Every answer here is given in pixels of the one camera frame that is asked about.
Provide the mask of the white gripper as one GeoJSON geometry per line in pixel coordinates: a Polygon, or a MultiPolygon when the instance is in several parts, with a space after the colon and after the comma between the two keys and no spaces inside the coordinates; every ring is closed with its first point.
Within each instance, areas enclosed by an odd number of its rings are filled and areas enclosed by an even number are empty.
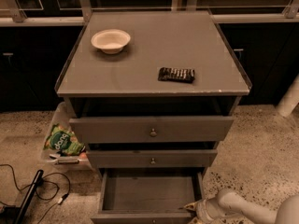
{"type": "Polygon", "coordinates": [[[194,217],[188,224],[203,224],[203,222],[210,224],[220,217],[218,202],[215,198],[187,203],[181,207],[181,210],[196,211],[197,217],[194,217]]]}

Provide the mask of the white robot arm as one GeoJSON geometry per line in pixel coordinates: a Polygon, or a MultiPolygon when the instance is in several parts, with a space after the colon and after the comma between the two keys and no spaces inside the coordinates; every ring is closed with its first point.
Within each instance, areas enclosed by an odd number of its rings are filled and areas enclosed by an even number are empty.
{"type": "Polygon", "coordinates": [[[277,211],[251,203],[232,189],[221,189],[213,198],[183,206],[195,213],[188,224],[212,224],[215,220],[246,217],[254,224],[299,224],[299,195],[286,199],[277,211]]]}

